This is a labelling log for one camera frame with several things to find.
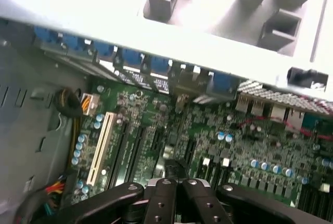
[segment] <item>blue capacitor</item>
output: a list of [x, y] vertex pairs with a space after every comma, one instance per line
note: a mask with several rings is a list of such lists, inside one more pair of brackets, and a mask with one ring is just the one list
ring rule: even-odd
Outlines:
[[226, 137], [225, 137], [226, 142], [232, 142], [232, 140], [233, 140], [233, 135], [231, 135], [231, 134], [226, 135]]
[[292, 171], [291, 168], [288, 168], [288, 169], [286, 169], [284, 174], [285, 174], [286, 177], [292, 177], [293, 171]]
[[84, 194], [89, 193], [89, 187], [87, 185], [82, 188], [82, 193], [84, 193]]
[[96, 116], [96, 121], [98, 121], [98, 122], [102, 122], [103, 119], [104, 119], [104, 115], [103, 115], [103, 114], [98, 114], [98, 115]]
[[75, 148], [76, 148], [77, 150], [82, 150], [82, 148], [83, 148], [82, 143], [78, 142], [78, 143], [75, 145]]
[[256, 159], [253, 159], [253, 160], [250, 162], [250, 164], [251, 164], [251, 167], [252, 167], [252, 168], [258, 168], [258, 166], [259, 166], [259, 163], [258, 163], [258, 161], [257, 161]]
[[76, 158], [79, 158], [81, 155], [81, 151], [80, 150], [74, 150], [73, 156]]
[[275, 165], [273, 167], [273, 173], [280, 174], [281, 173], [281, 167], [279, 165]]
[[269, 169], [269, 166], [268, 166], [268, 164], [267, 163], [265, 163], [265, 162], [263, 162], [262, 164], [261, 164], [261, 169], [262, 170], [268, 170]]
[[73, 165], [77, 165], [79, 163], [79, 159], [77, 159], [76, 157], [72, 158], [72, 164]]
[[95, 129], [99, 129], [100, 126], [101, 126], [100, 122], [95, 122], [95, 123], [94, 123], [94, 128], [95, 128]]
[[78, 136], [78, 142], [85, 142], [88, 139], [88, 136], [86, 134], [79, 134]]
[[83, 181], [78, 181], [78, 182], [76, 183], [76, 187], [77, 187], [78, 189], [82, 189], [83, 186], [84, 186]]
[[224, 139], [224, 132], [219, 132], [217, 134], [217, 139], [220, 140], [220, 141], [222, 141]]
[[328, 167], [328, 166], [329, 166], [329, 159], [324, 158], [324, 159], [322, 160], [322, 165], [323, 165], [324, 167]]

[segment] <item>mounting hole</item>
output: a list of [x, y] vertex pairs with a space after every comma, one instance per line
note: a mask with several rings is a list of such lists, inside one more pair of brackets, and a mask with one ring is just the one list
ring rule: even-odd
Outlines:
[[214, 216], [214, 222], [220, 222], [221, 218], [219, 216]]
[[158, 216], [158, 215], [155, 216], [155, 221], [156, 221], [156, 222], [160, 222], [161, 220], [162, 220], [162, 217], [161, 217], [161, 216]]

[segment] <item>motherboard component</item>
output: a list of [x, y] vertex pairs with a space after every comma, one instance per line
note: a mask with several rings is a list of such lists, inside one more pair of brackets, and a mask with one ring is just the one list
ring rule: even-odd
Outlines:
[[112, 127], [116, 120], [116, 115], [111, 112], [107, 112], [104, 117], [102, 129], [99, 134], [98, 143], [96, 146], [96, 151], [94, 154], [92, 166], [90, 168], [87, 184], [94, 186], [97, 180], [97, 176], [101, 171], [101, 163], [104, 161], [107, 146], [110, 141], [110, 135], [112, 133]]

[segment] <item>green circuit board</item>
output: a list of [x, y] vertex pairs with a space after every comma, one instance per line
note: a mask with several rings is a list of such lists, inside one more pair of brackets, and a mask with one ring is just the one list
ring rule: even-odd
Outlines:
[[[297, 206], [305, 182], [321, 183], [332, 174], [333, 164], [327, 163], [332, 142], [320, 143], [318, 150], [315, 137], [290, 131], [269, 117], [258, 118], [264, 112], [239, 111], [236, 102], [187, 103], [175, 111], [176, 100], [168, 95], [100, 78], [93, 79], [89, 93], [99, 95], [99, 101], [94, 114], [83, 117], [81, 133], [88, 138], [73, 165], [79, 169], [78, 183], [85, 184], [96, 153], [101, 132], [95, 127], [96, 116], [110, 112], [117, 120], [97, 182], [85, 185], [88, 193], [76, 188], [72, 203], [126, 181], [145, 186], [161, 176], [156, 167], [166, 146], [172, 148], [170, 158], [185, 160], [190, 177], [205, 179], [213, 188], [236, 183], [287, 205]], [[318, 119], [308, 113], [303, 117], [309, 129]]]

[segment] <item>expansion slot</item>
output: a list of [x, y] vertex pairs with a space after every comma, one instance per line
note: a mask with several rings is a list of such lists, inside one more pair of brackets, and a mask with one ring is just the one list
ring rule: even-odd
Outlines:
[[113, 124], [116, 120], [116, 114], [107, 112], [103, 121], [103, 125], [99, 134], [96, 151], [93, 162], [87, 178], [87, 184], [94, 186], [98, 175], [100, 175], [101, 164], [104, 161], [106, 151], [110, 142]]
[[151, 144], [151, 150], [152, 151], [159, 151], [161, 147], [161, 141], [163, 138], [163, 129], [159, 128], [155, 131], [154, 138]]
[[117, 153], [112, 158], [112, 162], [110, 163], [112, 165], [112, 168], [108, 175], [108, 179], [106, 182], [106, 189], [114, 187], [117, 183], [117, 178], [118, 178], [120, 165], [122, 162], [122, 157], [124, 156], [127, 139], [129, 137], [129, 131], [130, 131], [130, 124], [127, 122], [124, 122], [121, 127], [121, 132], [118, 137], [118, 142], [117, 142], [117, 147], [116, 147]]
[[185, 162], [187, 165], [190, 165], [193, 155], [194, 155], [194, 151], [196, 149], [196, 145], [197, 142], [195, 142], [193, 139], [189, 139], [188, 143], [187, 143], [187, 147], [186, 147], [186, 151], [185, 151]]
[[124, 182], [133, 181], [134, 179], [135, 170], [138, 164], [138, 160], [140, 158], [142, 147], [144, 145], [145, 134], [146, 128], [140, 126], [137, 130], [137, 135], [133, 145], [133, 151]]

